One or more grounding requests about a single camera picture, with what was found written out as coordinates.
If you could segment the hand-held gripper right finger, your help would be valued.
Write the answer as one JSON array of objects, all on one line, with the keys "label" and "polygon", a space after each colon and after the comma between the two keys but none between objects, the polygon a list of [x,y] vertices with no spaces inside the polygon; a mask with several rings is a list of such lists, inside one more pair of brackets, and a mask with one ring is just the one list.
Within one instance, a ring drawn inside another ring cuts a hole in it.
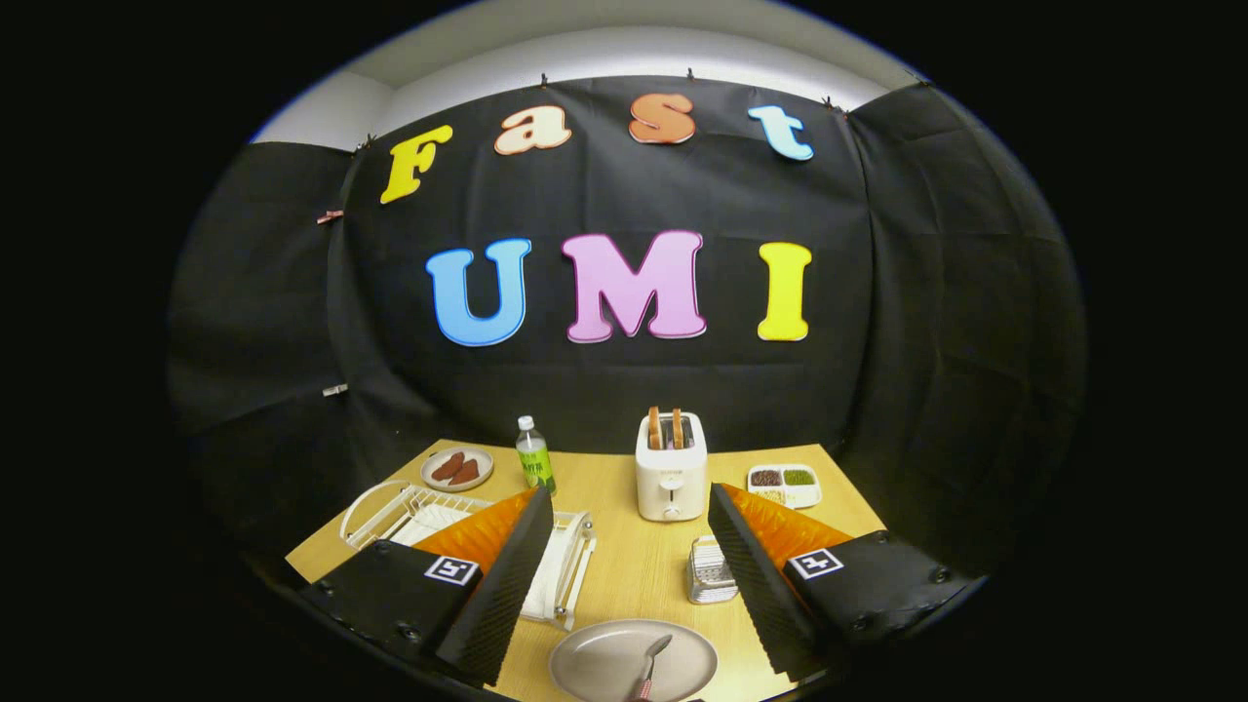
[{"label": "hand-held gripper right finger", "polygon": [[768,662],[792,683],[909,650],[981,587],[889,530],[847,536],[728,483],[713,483],[708,520]]}]

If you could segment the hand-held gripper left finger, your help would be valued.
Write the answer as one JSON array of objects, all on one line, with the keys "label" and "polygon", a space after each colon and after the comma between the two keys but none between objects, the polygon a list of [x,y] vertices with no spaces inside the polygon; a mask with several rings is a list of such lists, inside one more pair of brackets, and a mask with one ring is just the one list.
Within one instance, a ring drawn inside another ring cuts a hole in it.
[{"label": "hand-held gripper left finger", "polygon": [[495,685],[553,521],[549,490],[527,488],[416,545],[374,541],[298,602],[406,670]]}]

